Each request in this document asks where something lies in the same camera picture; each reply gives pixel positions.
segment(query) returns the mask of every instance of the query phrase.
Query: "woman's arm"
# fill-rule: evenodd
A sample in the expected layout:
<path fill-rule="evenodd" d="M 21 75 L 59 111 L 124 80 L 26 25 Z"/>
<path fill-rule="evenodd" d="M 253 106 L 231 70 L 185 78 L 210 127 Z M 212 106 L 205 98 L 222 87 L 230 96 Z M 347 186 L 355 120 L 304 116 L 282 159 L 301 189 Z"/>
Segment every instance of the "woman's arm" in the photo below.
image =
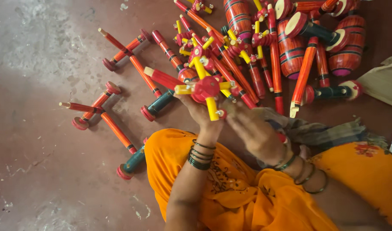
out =
<path fill-rule="evenodd" d="M 269 123 L 257 118 L 244 105 L 236 105 L 234 111 L 235 113 L 228 114 L 229 125 L 245 141 L 248 151 L 263 162 L 278 167 L 291 159 L 293 153 L 286 154 L 284 145 Z M 302 176 L 297 179 L 297 182 L 301 182 L 312 171 L 312 166 L 307 162 L 303 165 L 303 162 L 302 158 L 296 157 L 283 172 L 295 179 L 300 175 L 301 170 L 304 170 Z M 328 180 L 327 187 L 318 194 L 312 194 L 312 197 L 339 229 L 342 231 L 392 230 L 386 220 L 359 195 L 342 183 L 327 178 L 319 169 L 315 170 L 314 175 L 303 184 L 303 187 L 307 192 L 316 192 L 323 188 L 326 180 Z"/>
<path fill-rule="evenodd" d="M 213 148 L 223 128 L 223 121 L 210 121 L 207 108 L 194 102 L 187 95 L 176 97 L 188 107 L 190 115 L 200 125 L 200 133 L 196 143 Z M 209 159 L 209 157 L 200 155 L 197 152 L 204 155 L 213 155 L 214 150 L 200 145 L 194 145 L 193 149 L 196 150 L 196 152 L 192 151 L 192 154 L 196 156 L 193 156 L 195 160 L 202 164 L 210 163 L 210 160 L 198 159 L 197 157 L 203 159 Z M 206 178 L 206 170 L 199 170 L 186 161 L 176 177 L 170 193 L 166 210 L 165 231 L 197 230 L 199 202 Z"/>

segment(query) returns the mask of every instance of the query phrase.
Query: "green bangle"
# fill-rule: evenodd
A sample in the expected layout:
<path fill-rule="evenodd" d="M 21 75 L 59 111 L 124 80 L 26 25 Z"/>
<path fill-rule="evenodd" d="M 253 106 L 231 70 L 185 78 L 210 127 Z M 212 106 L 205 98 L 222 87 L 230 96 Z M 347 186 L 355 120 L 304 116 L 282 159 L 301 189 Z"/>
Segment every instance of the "green bangle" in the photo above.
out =
<path fill-rule="evenodd" d="M 326 189 L 327 185 L 329 184 L 329 177 L 327 176 L 327 173 L 326 173 L 325 171 L 323 171 L 323 170 L 321 170 L 321 169 L 320 169 L 320 171 L 322 171 L 323 174 L 324 174 L 324 176 L 326 177 L 326 183 L 325 183 L 325 185 L 324 185 L 321 189 L 319 189 L 318 191 L 316 191 L 316 192 L 309 192 L 309 191 L 307 191 L 307 190 L 305 189 L 306 192 L 308 192 L 308 193 L 314 195 L 314 194 L 317 194 L 317 193 L 321 193 L 321 192 L 323 192 L 323 191 Z"/>
<path fill-rule="evenodd" d="M 280 168 L 275 168 L 275 170 L 276 170 L 276 171 L 285 170 L 288 166 L 290 166 L 290 165 L 293 163 L 293 161 L 294 161 L 295 159 L 296 159 L 296 156 L 293 155 L 292 158 L 291 158 L 289 161 L 287 161 L 287 163 L 286 163 L 285 165 L 281 166 Z"/>
<path fill-rule="evenodd" d="M 312 172 L 302 182 L 299 182 L 299 183 L 295 182 L 296 185 L 302 185 L 302 184 L 306 183 L 314 175 L 314 173 L 316 172 L 316 166 L 314 164 L 311 164 L 311 165 L 313 166 Z"/>

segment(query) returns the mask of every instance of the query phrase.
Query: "woman's hand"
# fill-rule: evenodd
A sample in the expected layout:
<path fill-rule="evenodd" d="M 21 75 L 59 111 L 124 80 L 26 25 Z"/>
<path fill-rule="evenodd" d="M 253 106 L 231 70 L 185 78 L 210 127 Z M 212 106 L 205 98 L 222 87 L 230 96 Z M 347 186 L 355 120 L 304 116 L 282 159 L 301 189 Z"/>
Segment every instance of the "woman's hand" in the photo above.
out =
<path fill-rule="evenodd" d="M 207 107 L 195 102 L 190 95 L 174 94 L 174 97 L 178 98 L 187 107 L 191 117 L 200 125 L 200 133 L 208 133 L 219 137 L 224 125 L 223 120 L 211 121 Z"/>
<path fill-rule="evenodd" d="M 289 160 L 286 147 L 271 125 L 255 115 L 254 110 L 238 102 L 227 115 L 227 122 L 244 141 L 246 149 L 259 160 L 277 165 L 282 158 Z"/>

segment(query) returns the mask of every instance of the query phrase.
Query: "stained floor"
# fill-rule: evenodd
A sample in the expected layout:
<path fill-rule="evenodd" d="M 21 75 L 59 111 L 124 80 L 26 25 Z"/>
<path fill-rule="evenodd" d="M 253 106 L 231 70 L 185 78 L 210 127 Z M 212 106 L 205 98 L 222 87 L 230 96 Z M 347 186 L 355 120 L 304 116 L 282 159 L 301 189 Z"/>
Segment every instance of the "stained floor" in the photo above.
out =
<path fill-rule="evenodd" d="M 221 1 L 207 2 L 215 10 L 203 17 L 216 28 L 225 25 Z M 118 178 L 116 168 L 130 154 L 106 123 L 96 118 L 88 130 L 77 130 L 70 122 L 81 113 L 58 102 L 90 105 L 112 81 L 123 92 L 104 107 L 136 147 L 163 128 L 197 132 L 178 101 L 155 122 L 147 121 L 140 107 L 154 96 L 130 61 L 120 62 L 116 72 L 101 63 L 117 50 L 97 32 L 99 27 L 123 44 L 136 38 L 140 28 L 159 30 L 178 52 L 173 23 L 181 13 L 172 0 L 0 0 L 0 231 L 162 230 L 145 164 L 132 180 Z M 362 1 L 360 14 L 366 19 L 368 46 L 362 66 L 333 82 L 356 79 L 392 55 L 392 3 Z M 330 28 L 337 24 L 327 16 L 324 22 Z M 143 44 L 135 53 L 143 66 L 176 74 L 157 45 Z M 286 112 L 294 86 L 283 80 Z M 270 93 L 264 104 L 274 106 Z M 392 107 L 367 95 L 354 102 L 315 102 L 298 117 L 327 125 L 361 117 L 372 132 L 392 140 Z M 245 157 L 240 139 L 228 127 L 222 134 L 220 142 Z"/>

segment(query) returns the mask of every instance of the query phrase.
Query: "woman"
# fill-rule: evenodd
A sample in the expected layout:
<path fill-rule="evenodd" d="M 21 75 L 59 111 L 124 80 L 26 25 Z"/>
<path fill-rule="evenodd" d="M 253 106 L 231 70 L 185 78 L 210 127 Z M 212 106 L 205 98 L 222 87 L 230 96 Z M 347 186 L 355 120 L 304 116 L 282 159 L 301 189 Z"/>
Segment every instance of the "woman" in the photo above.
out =
<path fill-rule="evenodd" d="M 217 143 L 222 120 L 210 121 L 204 105 L 187 95 L 178 98 L 199 135 L 164 129 L 145 146 L 166 231 L 392 230 L 392 155 L 350 143 L 304 160 L 236 104 L 227 122 L 252 155 L 274 167 L 256 173 Z"/>

